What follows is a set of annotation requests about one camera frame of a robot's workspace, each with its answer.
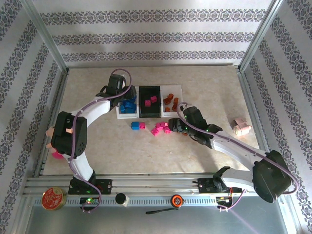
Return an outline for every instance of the small container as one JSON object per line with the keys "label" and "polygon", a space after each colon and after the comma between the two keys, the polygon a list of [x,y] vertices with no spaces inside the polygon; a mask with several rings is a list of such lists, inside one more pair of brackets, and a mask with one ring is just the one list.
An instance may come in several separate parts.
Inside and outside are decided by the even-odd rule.
{"label": "small container", "polygon": [[129,197],[123,193],[117,194],[115,197],[116,203],[124,207],[128,205],[129,200],[130,200]]}
{"label": "small container", "polygon": [[56,211],[65,205],[67,193],[59,187],[52,187],[43,193],[41,200],[43,208]]}

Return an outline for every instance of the orange tape measure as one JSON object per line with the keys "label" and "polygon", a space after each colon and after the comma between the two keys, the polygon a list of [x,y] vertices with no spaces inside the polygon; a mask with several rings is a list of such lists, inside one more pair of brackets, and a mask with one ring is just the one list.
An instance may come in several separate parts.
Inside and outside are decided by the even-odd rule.
{"label": "orange tape measure", "polygon": [[173,207],[180,208],[183,205],[184,200],[180,195],[173,195],[170,202]]}

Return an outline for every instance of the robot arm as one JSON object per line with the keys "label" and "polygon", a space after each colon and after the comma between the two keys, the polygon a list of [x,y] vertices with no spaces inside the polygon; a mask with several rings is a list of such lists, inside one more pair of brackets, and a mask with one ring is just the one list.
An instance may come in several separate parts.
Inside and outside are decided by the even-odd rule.
{"label": "robot arm", "polygon": [[[120,75],[111,75],[108,86],[104,86],[96,97],[90,102],[88,108],[82,111],[83,108],[73,111],[71,113],[60,112],[54,126],[54,132],[52,135],[51,145],[65,159],[71,163],[74,174],[74,178],[77,180],[83,179],[95,183],[95,172],[90,167],[85,154],[85,148],[87,145],[87,128],[88,126],[99,118],[101,115],[108,113],[119,102],[123,100],[132,99],[136,96],[136,89],[131,86],[129,91],[124,95],[116,98],[110,98],[101,100],[103,98],[109,98],[124,92],[127,89],[125,86],[125,78]],[[76,120],[75,134],[75,154],[74,158],[70,161],[72,153],[72,141],[73,141],[73,121],[77,113],[80,112],[79,117]]]}
{"label": "robot arm", "polygon": [[248,171],[235,170],[230,167],[220,169],[214,176],[214,186],[220,192],[231,187],[238,187],[255,191],[265,201],[274,202],[291,185],[292,180],[285,173],[288,168],[279,152],[273,150],[268,153],[253,148],[230,136],[222,128],[207,124],[196,107],[185,109],[183,114],[185,120],[180,118],[169,120],[171,131],[186,132],[198,143],[229,155],[248,169]]}

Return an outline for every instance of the tin can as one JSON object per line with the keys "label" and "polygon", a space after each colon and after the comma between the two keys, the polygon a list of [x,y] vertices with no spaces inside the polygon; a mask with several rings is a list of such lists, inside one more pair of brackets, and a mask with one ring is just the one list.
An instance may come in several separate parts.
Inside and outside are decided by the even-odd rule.
{"label": "tin can", "polygon": [[65,205],[66,199],[67,193],[63,189],[52,187],[43,193],[41,203],[46,210],[56,211]]}

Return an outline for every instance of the beige table surface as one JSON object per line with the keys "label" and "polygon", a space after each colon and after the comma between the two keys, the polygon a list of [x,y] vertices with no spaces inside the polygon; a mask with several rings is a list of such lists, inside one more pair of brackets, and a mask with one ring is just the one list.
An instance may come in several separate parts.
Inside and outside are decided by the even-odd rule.
{"label": "beige table surface", "polygon": [[[229,122],[244,117],[251,124],[237,74],[232,66],[130,67],[133,85],[181,85],[184,101],[206,119],[234,136]],[[91,101],[108,83],[113,68],[71,69],[61,111],[73,111]],[[132,121],[145,130],[133,131]],[[117,119],[116,111],[101,116],[88,128],[86,155],[97,174],[216,172],[223,166],[245,169],[229,156],[178,133],[153,136],[156,122],[167,118]],[[254,131],[238,137],[258,148]],[[65,159],[48,155],[44,175],[68,175]]]}

